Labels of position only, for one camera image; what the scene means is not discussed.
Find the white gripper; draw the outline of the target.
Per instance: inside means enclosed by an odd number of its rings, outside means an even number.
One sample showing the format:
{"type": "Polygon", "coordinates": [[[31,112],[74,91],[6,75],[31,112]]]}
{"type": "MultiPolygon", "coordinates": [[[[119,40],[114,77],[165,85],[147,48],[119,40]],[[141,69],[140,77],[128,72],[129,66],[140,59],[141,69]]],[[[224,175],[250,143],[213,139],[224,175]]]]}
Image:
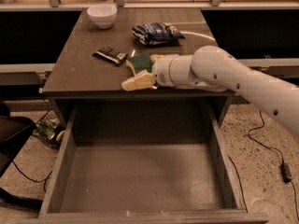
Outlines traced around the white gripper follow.
{"type": "Polygon", "coordinates": [[[125,91],[136,91],[151,88],[156,82],[163,87],[178,85],[194,86],[197,76],[192,70],[192,55],[160,55],[152,54],[152,73],[143,70],[123,81],[121,87],[125,91]]]}

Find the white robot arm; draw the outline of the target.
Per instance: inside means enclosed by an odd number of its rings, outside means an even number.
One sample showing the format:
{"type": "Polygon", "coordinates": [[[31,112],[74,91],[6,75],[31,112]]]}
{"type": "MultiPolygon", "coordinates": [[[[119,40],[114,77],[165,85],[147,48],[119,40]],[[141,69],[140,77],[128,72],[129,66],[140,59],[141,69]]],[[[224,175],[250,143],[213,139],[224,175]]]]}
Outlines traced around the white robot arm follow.
{"type": "Polygon", "coordinates": [[[234,91],[287,130],[299,135],[299,88],[248,68],[221,48],[203,46],[192,55],[160,56],[150,72],[134,73],[121,86],[126,91],[135,91],[155,84],[215,92],[234,91]]]}

